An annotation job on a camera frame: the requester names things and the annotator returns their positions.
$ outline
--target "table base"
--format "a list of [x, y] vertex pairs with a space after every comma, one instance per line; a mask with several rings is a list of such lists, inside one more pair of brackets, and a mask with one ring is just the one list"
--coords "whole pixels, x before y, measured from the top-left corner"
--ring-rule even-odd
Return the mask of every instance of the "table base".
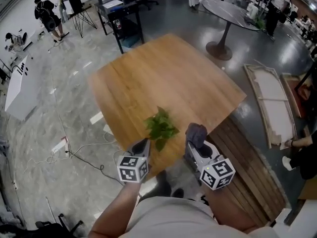
[[217, 42], [209, 42], [206, 45], [207, 52], [213, 57], [227, 61], [232, 58], [232, 51], [228, 46], [221, 46]]

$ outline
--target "round table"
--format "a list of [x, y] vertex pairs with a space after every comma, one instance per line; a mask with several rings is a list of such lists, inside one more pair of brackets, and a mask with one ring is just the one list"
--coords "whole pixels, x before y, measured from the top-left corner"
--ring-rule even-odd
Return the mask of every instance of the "round table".
[[217, 59], [230, 60], [232, 58], [232, 51], [225, 45], [227, 33], [231, 24], [248, 30], [259, 31], [259, 29], [255, 26], [245, 22], [244, 16], [247, 11], [232, 3], [219, 0], [205, 0], [203, 1], [203, 6], [212, 14], [227, 21], [227, 25], [220, 42], [209, 42], [206, 45], [207, 52]]

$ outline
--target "white cube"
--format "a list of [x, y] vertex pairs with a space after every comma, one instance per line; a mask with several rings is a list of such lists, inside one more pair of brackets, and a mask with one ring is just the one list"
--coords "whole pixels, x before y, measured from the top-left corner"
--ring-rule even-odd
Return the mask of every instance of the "white cube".
[[149, 172], [148, 158], [121, 155], [117, 169], [121, 181], [141, 182]]
[[212, 190], [228, 185], [236, 173], [229, 159], [203, 167], [200, 180]]

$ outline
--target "table pedestal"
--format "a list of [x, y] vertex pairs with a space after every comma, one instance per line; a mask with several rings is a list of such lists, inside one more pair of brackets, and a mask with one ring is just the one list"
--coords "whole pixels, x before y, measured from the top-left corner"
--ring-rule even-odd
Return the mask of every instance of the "table pedestal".
[[232, 58], [232, 51], [225, 45], [227, 33], [229, 31], [231, 23], [227, 21], [226, 28], [219, 43], [209, 42], [206, 45], [207, 52], [213, 57], [219, 60], [230, 60]]

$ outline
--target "hand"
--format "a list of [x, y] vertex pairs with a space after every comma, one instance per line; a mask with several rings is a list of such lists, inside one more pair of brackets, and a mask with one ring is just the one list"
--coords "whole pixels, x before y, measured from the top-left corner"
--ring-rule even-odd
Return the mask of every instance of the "hand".
[[285, 146], [287, 146], [287, 147], [292, 147], [292, 142], [293, 142], [292, 139], [287, 140], [287, 141], [285, 142]]

